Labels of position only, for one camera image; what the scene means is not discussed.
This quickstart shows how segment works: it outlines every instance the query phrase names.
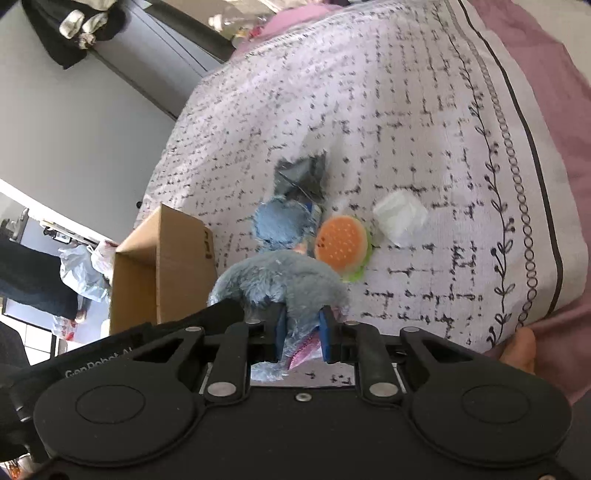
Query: black stripe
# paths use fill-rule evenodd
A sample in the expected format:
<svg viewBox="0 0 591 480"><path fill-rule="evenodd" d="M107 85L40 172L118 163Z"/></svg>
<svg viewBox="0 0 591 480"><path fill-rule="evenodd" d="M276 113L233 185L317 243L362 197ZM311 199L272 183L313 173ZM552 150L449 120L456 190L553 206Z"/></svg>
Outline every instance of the black stripe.
<svg viewBox="0 0 591 480"><path fill-rule="evenodd" d="M511 100L513 100L513 105L515 106L515 111L517 112L517 115L519 116L519 119L521 120L521 123L523 124L523 128L524 128L525 134L527 136L527 141L530 144L531 156L534 159L535 172L538 175L538 182L540 184L542 201L544 202L544 210L546 212L546 221L548 222L548 234L550 235L550 244L552 245L552 253L554 254L554 261L556 262L556 290L554 291L554 297L552 297L552 302L550 303L550 308L548 308L548 313L546 314L546 315L550 315L554 311L554 308L556 307L556 303L558 302L558 297L560 296L560 290L562 289L562 282L563 282L563 277L564 277L564 265L562 264L562 257L560 256L560 251L558 250L558 242L556 240L556 230L554 229L554 220L552 218L552 210L550 209L550 201L548 200L548 191L546 190L546 184L544 183L544 176L542 174L542 167L540 165L540 158L538 156L538 150L535 147L534 137L531 134L530 126L527 124L527 121L525 120L525 117L523 116L523 112L521 111L521 107L519 107L519 103L517 102L517 97L515 97L515 92L513 90L513 86L511 85L511 82L509 81L509 76L507 75L505 68L503 67L503 65L501 65L501 62L499 61L499 59L495 55L495 52L491 48L490 44L484 39L484 37L482 37L480 32L474 28L474 25L472 25L472 22L470 20L470 17L468 16L468 12L466 11L466 8L464 7L464 4L462 3L462 0L457 0L457 1L460 4L460 7L462 7L462 10L464 10L464 15L466 16L466 21L468 22L468 25L470 25L470 28L476 33L476 35L478 35L478 38L480 38L484 42L484 44L486 45L486 48L488 49L488 51L490 52L492 57L495 59L495 63L500 68L501 73L503 74L503 78L505 79L505 83L507 85L507 88L509 90L509 94L511 95Z"/></svg>

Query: black clothing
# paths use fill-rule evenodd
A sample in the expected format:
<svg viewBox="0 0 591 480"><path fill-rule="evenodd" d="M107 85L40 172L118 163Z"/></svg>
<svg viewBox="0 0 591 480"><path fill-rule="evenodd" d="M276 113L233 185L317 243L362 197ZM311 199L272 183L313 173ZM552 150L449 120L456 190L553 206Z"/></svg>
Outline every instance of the black clothing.
<svg viewBox="0 0 591 480"><path fill-rule="evenodd" d="M0 238L0 296L74 320L78 294L61 281L61 261Z"/></svg>

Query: white plastic bag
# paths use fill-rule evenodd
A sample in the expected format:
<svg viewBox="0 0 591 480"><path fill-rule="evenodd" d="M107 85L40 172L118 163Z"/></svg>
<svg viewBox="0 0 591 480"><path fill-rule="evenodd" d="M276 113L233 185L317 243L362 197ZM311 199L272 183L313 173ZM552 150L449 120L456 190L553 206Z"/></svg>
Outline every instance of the white plastic bag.
<svg viewBox="0 0 591 480"><path fill-rule="evenodd" d="M113 280L113 265L117 245L101 240L99 246L91 253L90 260L97 272L102 273L111 283Z"/></svg>
<svg viewBox="0 0 591 480"><path fill-rule="evenodd" d="M63 340L71 341L74 340L76 334L76 328L78 324L74 320L68 320L64 317L53 316L53 325L51 326L51 332L58 338Z"/></svg>
<svg viewBox="0 0 591 480"><path fill-rule="evenodd" d="M59 249L61 280L77 294L90 300L103 301L109 295L109 284L93 268L88 249L86 245Z"/></svg>

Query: toy hamburger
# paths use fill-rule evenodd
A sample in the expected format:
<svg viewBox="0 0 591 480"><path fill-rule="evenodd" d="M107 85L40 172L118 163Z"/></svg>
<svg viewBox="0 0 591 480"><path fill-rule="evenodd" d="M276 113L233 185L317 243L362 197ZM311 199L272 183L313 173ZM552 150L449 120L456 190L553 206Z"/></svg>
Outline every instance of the toy hamburger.
<svg viewBox="0 0 591 480"><path fill-rule="evenodd" d="M314 256L330 265L345 281L363 277L371 252L369 232L359 220L348 215L329 218L316 235Z"/></svg>

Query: pink blanket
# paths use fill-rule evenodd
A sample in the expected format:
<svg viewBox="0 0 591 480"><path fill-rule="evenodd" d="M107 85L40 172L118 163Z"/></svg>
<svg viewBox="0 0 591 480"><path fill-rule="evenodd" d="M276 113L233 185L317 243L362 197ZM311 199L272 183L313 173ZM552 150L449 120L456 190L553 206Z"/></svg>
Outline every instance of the pink blanket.
<svg viewBox="0 0 591 480"><path fill-rule="evenodd" d="M511 0L470 0L525 73L566 166L583 236L591 245L591 87L562 43ZM537 374L572 402L591 387L591 288L532 325Z"/></svg>

